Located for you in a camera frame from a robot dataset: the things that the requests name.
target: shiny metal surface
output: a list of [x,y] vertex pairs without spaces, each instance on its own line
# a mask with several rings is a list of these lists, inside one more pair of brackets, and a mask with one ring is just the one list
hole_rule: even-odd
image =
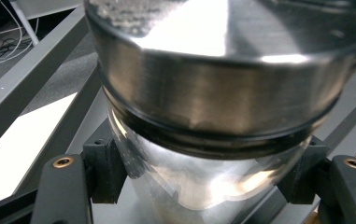
[[240,223],[296,164],[309,142],[256,159],[210,160],[158,146],[113,111],[108,116],[147,223]]
[[176,130],[291,133],[356,69],[356,7],[89,0],[86,12],[111,102]]

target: transparent glass chamber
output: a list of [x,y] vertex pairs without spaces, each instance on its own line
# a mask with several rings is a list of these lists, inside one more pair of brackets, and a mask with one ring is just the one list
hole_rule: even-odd
[[300,159],[309,141],[262,158],[210,160],[150,142],[112,109],[109,120],[147,223],[241,223]]

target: brass screw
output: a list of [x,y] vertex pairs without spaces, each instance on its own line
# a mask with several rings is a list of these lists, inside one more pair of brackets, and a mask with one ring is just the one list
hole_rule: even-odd
[[354,160],[354,159],[345,159],[345,160],[344,160],[344,163],[345,163],[347,166],[356,169],[356,160]]
[[53,164],[53,167],[55,168],[64,168],[70,164],[73,163],[73,158],[71,157],[63,157],[63,158],[60,158],[59,160],[55,161],[54,164]]

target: metal lid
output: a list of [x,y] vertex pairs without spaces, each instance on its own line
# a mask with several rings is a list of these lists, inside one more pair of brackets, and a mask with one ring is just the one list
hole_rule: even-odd
[[337,2],[89,0],[86,12],[121,116],[191,144],[319,125],[356,69],[356,1]]

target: white floor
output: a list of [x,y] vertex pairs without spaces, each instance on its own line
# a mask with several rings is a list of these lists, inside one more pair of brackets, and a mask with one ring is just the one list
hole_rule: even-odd
[[0,138],[0,200],[14,192],[75,95],[18,117]]

